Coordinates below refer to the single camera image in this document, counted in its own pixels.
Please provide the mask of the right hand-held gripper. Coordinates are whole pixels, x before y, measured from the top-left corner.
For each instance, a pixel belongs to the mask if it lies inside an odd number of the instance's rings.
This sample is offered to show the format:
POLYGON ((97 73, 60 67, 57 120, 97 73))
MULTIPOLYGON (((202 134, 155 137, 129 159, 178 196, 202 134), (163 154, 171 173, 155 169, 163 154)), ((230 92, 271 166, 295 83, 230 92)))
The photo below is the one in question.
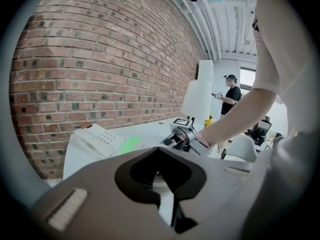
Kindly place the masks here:
POLYGON ((193 121, 176 118, 170 124, 171 133, 160 143, 169 148, 208 157, 212 148, 206 147, 196 137, 193 121))

